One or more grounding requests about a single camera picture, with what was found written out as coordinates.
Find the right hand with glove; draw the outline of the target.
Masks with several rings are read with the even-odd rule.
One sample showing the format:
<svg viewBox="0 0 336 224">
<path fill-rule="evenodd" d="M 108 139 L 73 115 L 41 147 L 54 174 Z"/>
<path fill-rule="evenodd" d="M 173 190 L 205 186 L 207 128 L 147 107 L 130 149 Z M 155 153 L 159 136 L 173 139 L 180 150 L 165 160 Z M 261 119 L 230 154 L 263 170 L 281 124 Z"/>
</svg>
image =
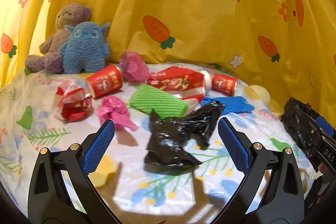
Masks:
<svg viewBox="0 0 336 224">
<path fill-rule="evenodd" d="M 318 167 L 318 170 L 320 173 L 324 173 L 325 168 L 326 168 L 326 165 L 324 163 L 321 163 Z"/>
</svg>

